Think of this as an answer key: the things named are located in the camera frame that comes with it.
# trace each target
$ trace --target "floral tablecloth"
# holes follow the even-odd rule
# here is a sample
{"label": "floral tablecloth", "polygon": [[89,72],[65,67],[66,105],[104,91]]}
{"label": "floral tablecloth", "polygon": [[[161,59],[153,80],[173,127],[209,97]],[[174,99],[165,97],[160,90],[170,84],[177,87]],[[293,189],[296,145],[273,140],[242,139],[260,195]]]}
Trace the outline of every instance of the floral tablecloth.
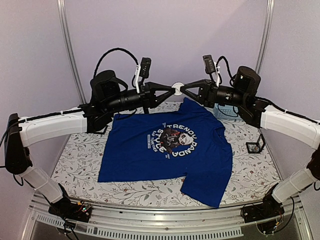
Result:
{"label": "floral tablecloth", "polygon": [[[180,102],[164,102],[151,109],[150,113],[177,111],[179,105]],[[142,113],[142,109],[138,109],[137,113]],[[233,151],[232,175],[221,205],[261,200],[280,178],[266,148],[260,154],[247,152],[246,142],[256,142],[258,130],[241,120],[220,120]],[[105,135],[84,133],[70,136],[52,179],[61,183],[71,197],[131,206],[204,206],[180,192],[184,177],[99,183],[99,170],[112,123],[109,126]]]}

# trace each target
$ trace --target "white disc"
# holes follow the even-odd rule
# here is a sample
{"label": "white disc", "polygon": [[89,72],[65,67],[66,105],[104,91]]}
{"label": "white disc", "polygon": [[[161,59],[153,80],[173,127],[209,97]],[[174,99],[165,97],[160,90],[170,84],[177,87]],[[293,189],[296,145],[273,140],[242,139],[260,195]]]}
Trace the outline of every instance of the white disc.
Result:
{"label": "white disc", "polygon": [[175,96],[180,96],[180,95],[182,95],[182,92],[180,92],[180,88],[181,88],[182,86],[184,86],[184,84],[183,84],[182,82],[176,82],[176,83],[174,83],[174,84],[172,85],[172,88],[175,89],[175,93],[174,93]]}

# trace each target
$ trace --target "light blue basket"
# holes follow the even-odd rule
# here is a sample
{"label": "light blue basket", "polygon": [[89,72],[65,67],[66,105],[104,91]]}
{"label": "light blue basket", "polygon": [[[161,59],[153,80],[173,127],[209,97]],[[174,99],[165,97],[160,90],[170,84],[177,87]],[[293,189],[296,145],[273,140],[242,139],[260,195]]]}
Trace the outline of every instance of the light blue basket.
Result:
{"label": "light blue basket", "polygon": [[234,110],[233,110],[233,107],[232,106],[228,106],[228,105],[225,105],[225,106],[219,106],[219,109],[227,114],[227,115],[230,115],[230,116],[226,116],[224,114],[222,114],[219,110],[218,110],[218,104],[216,103],[214,105],[214,108],[213,108],[213,115],[217,118],[217,119],[233,119],[233,120],[242,120],[242,118],[240,116],[236,116],[234,110],[236,112],[238,112],[238,108],[237,107],[234,107]]}

